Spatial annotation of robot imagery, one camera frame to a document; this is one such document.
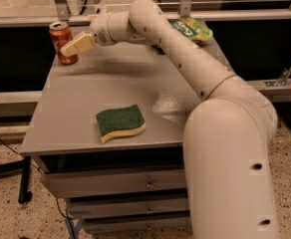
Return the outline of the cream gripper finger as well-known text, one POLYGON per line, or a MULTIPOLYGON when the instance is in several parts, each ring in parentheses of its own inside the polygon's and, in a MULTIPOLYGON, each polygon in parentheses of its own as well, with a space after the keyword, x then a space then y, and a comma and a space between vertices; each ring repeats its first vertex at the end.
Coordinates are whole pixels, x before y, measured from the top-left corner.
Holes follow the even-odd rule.
POLYGON ((91 34, 80 33, 72 41, 61 48, 61 53, 66 56, 74 56, 91 50, 95 47, 95 40, 91 34))

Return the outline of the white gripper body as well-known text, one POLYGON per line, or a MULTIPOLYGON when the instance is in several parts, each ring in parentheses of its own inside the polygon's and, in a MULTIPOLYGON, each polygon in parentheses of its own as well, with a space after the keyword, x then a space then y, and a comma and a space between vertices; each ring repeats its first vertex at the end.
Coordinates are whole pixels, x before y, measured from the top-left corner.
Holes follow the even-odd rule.
POLYGON ((90 31, 95 38, 95 41, 102 46, 110 46, 115 43, 110 35, 108 28, 108 20, 110 13, 93 14, 90 19, 90 31))

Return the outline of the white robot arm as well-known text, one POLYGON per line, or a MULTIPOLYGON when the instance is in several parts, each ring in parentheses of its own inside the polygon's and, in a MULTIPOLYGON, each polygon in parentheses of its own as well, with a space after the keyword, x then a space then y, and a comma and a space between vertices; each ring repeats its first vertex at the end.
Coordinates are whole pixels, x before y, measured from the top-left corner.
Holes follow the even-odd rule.
POLYGON ((272 103, 175 30, 151 0, 90 21, 89 33, 63 46, 63 55, 97 44, 152 41, 201 100, 183 133, 193 239, 280 239, 268 161, 277 128, 272 103))

